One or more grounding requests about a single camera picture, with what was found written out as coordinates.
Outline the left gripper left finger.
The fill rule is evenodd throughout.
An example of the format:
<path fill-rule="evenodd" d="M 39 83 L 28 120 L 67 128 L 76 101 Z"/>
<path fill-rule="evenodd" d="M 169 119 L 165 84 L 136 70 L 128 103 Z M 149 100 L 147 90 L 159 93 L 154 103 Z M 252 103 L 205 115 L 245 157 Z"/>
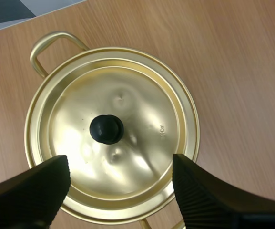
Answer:
<path fill-rule="evenodd" d="M 0 229 L 47 229 L 71 186 L 68 159 L 55 156 L 0 183 Z"/>

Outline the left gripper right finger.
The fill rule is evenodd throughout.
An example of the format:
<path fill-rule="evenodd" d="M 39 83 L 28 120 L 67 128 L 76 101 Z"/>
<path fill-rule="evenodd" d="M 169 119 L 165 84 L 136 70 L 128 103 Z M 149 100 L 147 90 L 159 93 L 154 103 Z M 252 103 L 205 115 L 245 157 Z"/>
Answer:
<path fill-rule="evenodd" d="M 275 201 L 222 181 L 183 154 L 173 156 L 173 189 L 188 229 L 275 229 Z"/>

